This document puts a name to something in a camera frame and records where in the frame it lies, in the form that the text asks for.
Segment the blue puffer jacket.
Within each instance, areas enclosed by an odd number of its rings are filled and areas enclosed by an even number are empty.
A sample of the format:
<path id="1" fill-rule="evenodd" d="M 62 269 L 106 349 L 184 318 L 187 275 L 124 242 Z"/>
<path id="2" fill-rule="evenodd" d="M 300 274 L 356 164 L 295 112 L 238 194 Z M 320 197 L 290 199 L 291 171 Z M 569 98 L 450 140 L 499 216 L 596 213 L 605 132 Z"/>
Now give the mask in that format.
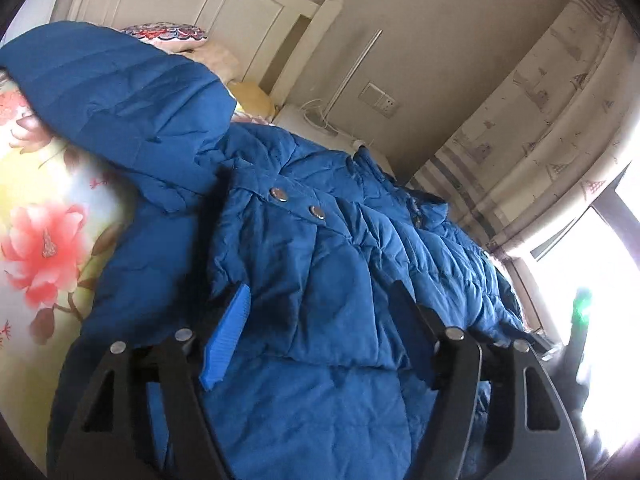
<path id="1" fill-rule="evenodd" d="M 435 396 L 390 316 L 395 282 L 447 325 L 504 342 L 523 329 L 509 282 L 443 200 L 366 150 L 235 122 L 204 65 L 79 22 L 25 32 L 1 65 L 48 127 L 139 195 L 62 368 L 50 464 L 113 342 L 155 344 L 236 284 L 250 315 L 202 405 L 240 479 L 406 474 Z"/>

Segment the floral bed sheet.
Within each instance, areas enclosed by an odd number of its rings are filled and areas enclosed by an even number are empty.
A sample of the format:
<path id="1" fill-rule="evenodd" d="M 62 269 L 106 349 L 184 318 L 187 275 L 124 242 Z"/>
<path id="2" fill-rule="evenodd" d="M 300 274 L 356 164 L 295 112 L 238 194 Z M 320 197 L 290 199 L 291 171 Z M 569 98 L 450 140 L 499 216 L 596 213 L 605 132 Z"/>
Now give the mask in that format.
<path id="1" fill-rule="evenodd" d="M 43 469 L 58 375 L 136 192 L 52 133 L 3 74 L 0 195 L 1 414 Z"/>

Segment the patterned window curtain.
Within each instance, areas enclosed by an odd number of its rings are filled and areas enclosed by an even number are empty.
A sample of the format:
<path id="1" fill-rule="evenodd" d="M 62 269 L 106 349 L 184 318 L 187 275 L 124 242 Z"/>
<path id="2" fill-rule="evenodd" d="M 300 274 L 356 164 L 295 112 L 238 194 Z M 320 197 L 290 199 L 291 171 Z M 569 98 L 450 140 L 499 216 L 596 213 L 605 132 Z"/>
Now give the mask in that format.
<path id="1" fill-rule="evenodd" d="M 570 0 L 413 175 L 500 259 L 577 219 L 639 144 L 639 39 L 615 0 Z"/>

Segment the silver desk lamp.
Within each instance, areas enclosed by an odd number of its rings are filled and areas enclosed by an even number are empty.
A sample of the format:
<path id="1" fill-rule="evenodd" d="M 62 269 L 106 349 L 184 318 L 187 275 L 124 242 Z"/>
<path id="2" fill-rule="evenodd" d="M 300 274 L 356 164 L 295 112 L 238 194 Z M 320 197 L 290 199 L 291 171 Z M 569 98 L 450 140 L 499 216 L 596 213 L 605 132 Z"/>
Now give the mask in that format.
<path id="1" fill-rule="evenodd" d="M 352 78 L 355 77 L 356 73 L 360 69 L 360 66 L 367 58 L 374 46 L 378 43 L 378 40 L 380 40 L 382 35 L 382 29 L 378 29 L 372 35 L 362 51 L 356 57 L 355 62 L 353 62 L 352 66 L 349 67 L 349 70 L 347 71 L 341 82 L 338 84 L 335 91 L 332 93 L 332 96 L 325 103 L 318 100 L 318 104 L 316 105 L 311 105 L 311 103 L 308 103 L 302 106 L 303 118 L 306 120 L 306 123 L 308 125 L 311 125 L 312 128 L 316 128 L 319 131 L 325 132 L 329 136 L 337 136 L 338 130 L 331 125 L 329 121 L 329 114 L 332 112 L 337 101 L 343 95 L 347 86 L 352 81 Z"/>

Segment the white bedside table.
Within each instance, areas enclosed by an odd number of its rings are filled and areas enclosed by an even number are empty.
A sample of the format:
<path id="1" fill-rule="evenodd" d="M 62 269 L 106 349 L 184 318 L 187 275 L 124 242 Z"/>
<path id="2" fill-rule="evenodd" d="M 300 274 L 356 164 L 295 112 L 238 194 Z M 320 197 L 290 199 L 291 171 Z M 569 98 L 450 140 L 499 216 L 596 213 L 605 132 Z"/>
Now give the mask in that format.
<path id="1" fill-rule="evenodd" d="M 353 155 L 358 151 L 358 148 L 364 146 L 369 150 L 370 155 L 378 166 L 380 166 L 386 174 L 395 177 L 394 170 L 392 166 L 390 166 L 387 158 L 372 148 L 368 142 L 355 138 L 341 130 L 336 130 L 333 127 L 316 124 L 311 120 L 312 114 L 314 114 L 314 111 L 307 110 L 306 107 L 286 104 L 277 114 L 276 118 L 273 119 L 272 123 L 304 139 L 320 144 L 329 150 L 343 151 Z"/>

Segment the yellow pillow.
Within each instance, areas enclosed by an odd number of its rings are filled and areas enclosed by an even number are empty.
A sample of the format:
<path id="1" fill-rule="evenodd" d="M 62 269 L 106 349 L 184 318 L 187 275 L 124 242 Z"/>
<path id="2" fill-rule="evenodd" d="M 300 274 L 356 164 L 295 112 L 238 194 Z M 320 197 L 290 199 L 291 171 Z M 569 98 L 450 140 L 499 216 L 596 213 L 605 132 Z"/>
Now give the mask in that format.
<path id="1" fill-rule="evenodd" d="M 232 122 L 268 125 L 276 117 L 272 99 L 254 82 L 230 81 L 227 89 L 236 101 Z"/>

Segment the peach patterned pillow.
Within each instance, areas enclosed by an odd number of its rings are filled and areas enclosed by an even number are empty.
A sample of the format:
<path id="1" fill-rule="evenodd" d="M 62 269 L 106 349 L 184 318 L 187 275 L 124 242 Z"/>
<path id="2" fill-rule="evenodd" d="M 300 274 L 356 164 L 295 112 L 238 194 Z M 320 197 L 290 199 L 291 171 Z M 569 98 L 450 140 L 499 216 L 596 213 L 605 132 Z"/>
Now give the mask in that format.
<path id="1" fill-rule="evenodd" d="M 214 40 L 191 41 L 187 44 L 177 44 L 175 41 L 154 41 L 152 46 L 205 65 L 224 84 L 237 80 L 240 76 L 240 61 L 229 49 Z"/>

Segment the white wooden headboard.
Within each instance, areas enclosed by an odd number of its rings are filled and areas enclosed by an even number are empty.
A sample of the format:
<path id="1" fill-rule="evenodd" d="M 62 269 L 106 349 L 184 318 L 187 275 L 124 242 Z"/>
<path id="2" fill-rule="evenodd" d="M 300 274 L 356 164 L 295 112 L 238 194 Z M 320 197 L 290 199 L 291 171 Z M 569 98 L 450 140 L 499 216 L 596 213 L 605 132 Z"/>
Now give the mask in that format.
<path id="1" fill-rule="evenodd" d="M 56 0 L 53 21 L 123 28 L 171 22 L 204 29 L 281 107 L 345 0 Z"/>

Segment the colourful embroidered pillow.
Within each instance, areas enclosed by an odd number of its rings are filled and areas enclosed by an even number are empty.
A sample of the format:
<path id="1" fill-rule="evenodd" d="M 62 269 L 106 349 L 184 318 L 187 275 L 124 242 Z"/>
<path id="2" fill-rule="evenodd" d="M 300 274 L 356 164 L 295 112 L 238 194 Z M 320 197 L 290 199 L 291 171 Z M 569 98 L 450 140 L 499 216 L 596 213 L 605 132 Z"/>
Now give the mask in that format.
<path id="1" fill-rule="evenodd" d="M 208 40 L 207 32 L 198 26 L 171 22 L 154 22 L 119 29 L 125 35 L 159 48 L 191 49 Z"/>

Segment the window frame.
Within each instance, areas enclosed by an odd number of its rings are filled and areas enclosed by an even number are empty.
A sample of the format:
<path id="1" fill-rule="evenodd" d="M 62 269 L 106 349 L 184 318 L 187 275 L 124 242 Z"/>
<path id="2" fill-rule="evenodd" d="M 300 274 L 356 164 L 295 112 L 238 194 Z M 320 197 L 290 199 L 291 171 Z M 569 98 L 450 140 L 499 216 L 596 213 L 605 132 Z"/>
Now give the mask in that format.
<path id="1" fill-rule="evenodd" d="M 535 247 L 532 256 L 544 259 L 569 242 L 592 252 L 611 245 L 639 266 L 639 162 L 631 162 L 577 220 Z"/>

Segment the wall power socket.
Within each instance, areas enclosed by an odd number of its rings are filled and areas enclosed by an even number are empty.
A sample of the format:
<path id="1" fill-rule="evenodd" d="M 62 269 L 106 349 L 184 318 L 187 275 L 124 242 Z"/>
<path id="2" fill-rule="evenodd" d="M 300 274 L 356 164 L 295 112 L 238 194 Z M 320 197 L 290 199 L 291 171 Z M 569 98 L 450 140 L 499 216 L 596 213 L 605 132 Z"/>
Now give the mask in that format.
<path id="1" fill-rule="evenodd" d="M 392 118 L 398 110 L 398 102 L 371 81 L 363 87 L 358 99 L 385 118 Z"/>

